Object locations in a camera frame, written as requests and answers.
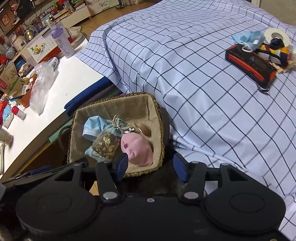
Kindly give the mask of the pink soft pouch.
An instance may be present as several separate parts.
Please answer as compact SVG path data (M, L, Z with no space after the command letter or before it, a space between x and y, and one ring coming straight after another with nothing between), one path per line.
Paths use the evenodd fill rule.
M153 152L149 142L138 133L125 133L121 137L121 151L126 153L128 161L145 167L153 163Z

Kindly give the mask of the herb sachet light blue bag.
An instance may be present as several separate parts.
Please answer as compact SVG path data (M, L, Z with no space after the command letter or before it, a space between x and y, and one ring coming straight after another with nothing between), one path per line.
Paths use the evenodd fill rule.
M102 130L95 141L92 142L92 145L85 151L85 155L95 159L98 163L110 162L119 147L121 137L129 130L130 126L126 121L115 115L111 124Z

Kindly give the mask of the blue face mask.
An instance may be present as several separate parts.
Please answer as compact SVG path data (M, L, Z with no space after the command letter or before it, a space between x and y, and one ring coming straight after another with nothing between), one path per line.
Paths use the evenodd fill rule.
M231 38L234 43L242 45L242 50L247 53L255 51L265 40L265 36L262 31L236 33L232 35Z
M110 124L111 120L106 120L99 115L91 116L84 124L82 137L93 142L102 130Z

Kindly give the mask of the brown tape roll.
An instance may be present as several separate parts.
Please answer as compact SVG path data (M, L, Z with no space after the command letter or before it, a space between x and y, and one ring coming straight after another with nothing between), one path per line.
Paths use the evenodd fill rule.
M148 128L148 127L146 127L144 124L138 124L137 125L137 128L139 129L139 131L143 134L143 135L145 135L145 136L147 136L147 137L150 137L151 135L152 135L152 132L151 132L151 130Z

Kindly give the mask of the woven basket with liner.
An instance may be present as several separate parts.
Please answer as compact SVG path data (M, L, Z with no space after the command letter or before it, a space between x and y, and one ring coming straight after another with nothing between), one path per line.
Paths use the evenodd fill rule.
M82 131L86 120L94 115L99 115L107 120L117 115L122 120L127 120L128 123L139 121L151 130L151 136L147 140L153 147L153 164L149 167L137 167L130 164L124 177L140 176L161 168L165 156L165 146L168 145L170 139L169 114L165 108L160 107L153 95L146 92L113 96L78 108L74 112L70 127L68 164L86 157L84 152L91 146L91 142L82 137Z

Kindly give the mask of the blue checked tablecloth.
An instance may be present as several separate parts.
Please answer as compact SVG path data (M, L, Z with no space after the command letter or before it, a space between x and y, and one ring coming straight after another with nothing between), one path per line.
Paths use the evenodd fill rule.
M95 30L78 58L122 92L154 95L174 149L209 167L228 163L281 195L280 231L295 240L295 70L267 94L225 60L232 35L295 26L247 1L161 1Z

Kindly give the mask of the navy blue folded cloth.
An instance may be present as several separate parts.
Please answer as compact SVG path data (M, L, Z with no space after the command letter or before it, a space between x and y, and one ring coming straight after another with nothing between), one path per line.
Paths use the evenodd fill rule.
M87 87L77 96L73 97L64 106L67 116L70 117L75 112L75 110L79 108L82 104L92 99L93 97L95 97L95 95L99 94L100 92L106 90L112 84L113 83L107 77L103 77L94 84Z

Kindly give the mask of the clear plastic bag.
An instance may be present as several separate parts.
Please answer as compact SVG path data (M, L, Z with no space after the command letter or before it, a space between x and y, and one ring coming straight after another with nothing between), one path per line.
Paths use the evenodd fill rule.
M53 64L41 62L35 67L37 78L31 88L30 108L41 115L48 98L48 92L55 81Z

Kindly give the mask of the small white red bottle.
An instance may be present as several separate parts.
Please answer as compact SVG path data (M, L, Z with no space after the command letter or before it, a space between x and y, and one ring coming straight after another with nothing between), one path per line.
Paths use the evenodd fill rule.
M26 117L26 114L25 114L23 111L21 111L17 106L13 106L13 107L11 108L11 112L12 112L15 116L17 116L18 118L20 118L21 120L24 120L25 117Z

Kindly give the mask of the white mug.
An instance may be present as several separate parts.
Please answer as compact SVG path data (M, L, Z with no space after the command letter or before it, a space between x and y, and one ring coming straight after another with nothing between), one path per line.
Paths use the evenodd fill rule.
M59 64L59 59L57 57L53 57L49 59L47 63L53 68L53 70L55 70Z

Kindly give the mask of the black red flat case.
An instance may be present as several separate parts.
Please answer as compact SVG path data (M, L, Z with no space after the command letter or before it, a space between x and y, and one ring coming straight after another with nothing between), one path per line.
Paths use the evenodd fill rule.
M277 73L276 68L256 53L243 51L243 46L240 44L228 48L225 59L261 85L271 82Z

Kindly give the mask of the desk calendar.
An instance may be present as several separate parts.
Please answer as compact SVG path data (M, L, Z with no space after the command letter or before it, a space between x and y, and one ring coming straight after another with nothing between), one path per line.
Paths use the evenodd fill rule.
M56 47L54 40L39 36L29 42L27 50L36 63L40 63Z

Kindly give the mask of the purple lid water bottle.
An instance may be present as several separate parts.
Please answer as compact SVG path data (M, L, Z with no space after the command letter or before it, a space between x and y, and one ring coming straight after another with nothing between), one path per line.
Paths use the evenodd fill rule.
M62 23L56 23L51 31L51 37L66 58L74 55L75 50L69 41L69 33Z

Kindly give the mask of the large white tape roll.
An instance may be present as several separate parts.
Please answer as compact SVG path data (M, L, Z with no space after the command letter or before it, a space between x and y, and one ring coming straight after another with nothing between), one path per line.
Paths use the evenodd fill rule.
M264 37L269 44L269 47L273 50L278 50L284 47L288 48L289 51L293 51L294 49L289 36L281 29L269 28L265 30Z

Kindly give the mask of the beige mesh drawstring pouch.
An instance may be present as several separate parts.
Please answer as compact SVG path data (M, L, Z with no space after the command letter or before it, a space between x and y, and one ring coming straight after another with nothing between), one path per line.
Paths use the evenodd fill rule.
M287 66L283 66L283 65L278 65L276 66L277 72L280 73L286 73L288 72L291 68L293 68L293 61L288 61L287 62Z

